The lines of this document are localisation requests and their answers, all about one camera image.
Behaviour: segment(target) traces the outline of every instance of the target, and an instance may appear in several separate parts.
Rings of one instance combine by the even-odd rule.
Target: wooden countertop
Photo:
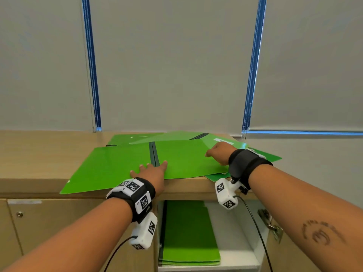
[[[0,198],[104,198],[108,190],[59,192],[95,148],[136,132],[0,131]],[[168,179],[160,199],[216,199],[205,177]],[[255,198],[249,193],[245,198]]]

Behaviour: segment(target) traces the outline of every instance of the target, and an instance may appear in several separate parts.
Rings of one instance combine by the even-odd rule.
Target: cabinet door
[[[0,199],[0,270],[21,257],[21,250],[5,199]]]
[[[11,214],[24,254],[70,225],[99,205],[102,199],[32,199],[9,200]],[[128,238],[135,227],[131,224],[120,242]],[[124,244],[113,257],[107,272],[153,271],[153,246],[148,250],[135,250]]]
[[[279,272],[320,272],[314,263],[293,243],[286,233],[278,243],[272,231],[267,239],[267,252],[270,256],[272,269]],[[266,256],[260,272],[270,272]]]

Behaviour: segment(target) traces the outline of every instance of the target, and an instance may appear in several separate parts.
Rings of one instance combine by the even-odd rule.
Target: black wrist strap
[[[144,185],[137,188],[137,190],[132,195],[128,196],[125,193],[123,193],[122,191],[120,191],[120,188],[122,186],[128,187],[131,182],[131,181],[124,181],[120,185],[118,185],[117,187],[112,189],[110,191],[110,193],[107,195],[106,199],[119,198],[119,199],[125,200],[129,204],[129,206],[132,210],[132,213],[133,213],[132,222],[137,221],[138,223],[140,223],[146,217],[146,215],[151,211],[151,209],[152,209],[151,200],[155,197],[156,191],[155,191],[154,186],[146,179],[140,178],[140,177],[136,177],[135,179],[139,180]],[[150,194],[151,200],[148,200],[148,198],[146,196],[147,193]],[[135,204],[137,202],[140,203],[139,205],[144,205],[144,206],[142,206],[143,210],[140,214],[137,213],[137,210],[135,207]]]
[[[248,179],[254,169],[261,164],[272,165],[272,163],[252,151],[238,149],[235,150],[229,157],[229,173],[232,177],[232,182],[240,181],[244,187],[240,190],[246,195],[248,190],[251,190]]]

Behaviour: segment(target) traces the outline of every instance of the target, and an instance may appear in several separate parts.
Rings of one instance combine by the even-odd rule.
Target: finger
[[[164,160],[164,162],[161,163],[160,168],[165,172],[166,168],[168,168],[168,162]]]
[[[136,176],[137,176],[137,173],[135,173],[134,171],[131,171],[130,172],[130,177],[136,178]]]
[[[211,157],[214,153],[214,149],[211,148],[209,150],[206,151],[206,154],[204,155],[205,157]]]
[[[140,165],[140,172],[142,172],[142,171],[144,171],[144,170],[146,170],[146,168],[145,168],[145,166],[144,165]]]

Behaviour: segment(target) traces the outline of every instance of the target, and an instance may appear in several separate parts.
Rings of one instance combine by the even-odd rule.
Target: wrist-mounted device
[[[252,171],[261,164],[273,166],[263,155],[259,155],[251,149],[235,150],[230,155],[228,163],[229,173],[232,177],[231,184],[235,184],[239,181],[242,184],[239,189],[245,195],[247,195],[248,190],[251,190],[251,187],[248,184],[248,178]]]
[[[106,196],[109,198],[124,199],[133,212],[133,222],[141,223],[152,209],[152,199],[156,192],[153,185],[144,178],[127,179],[113,188]]]

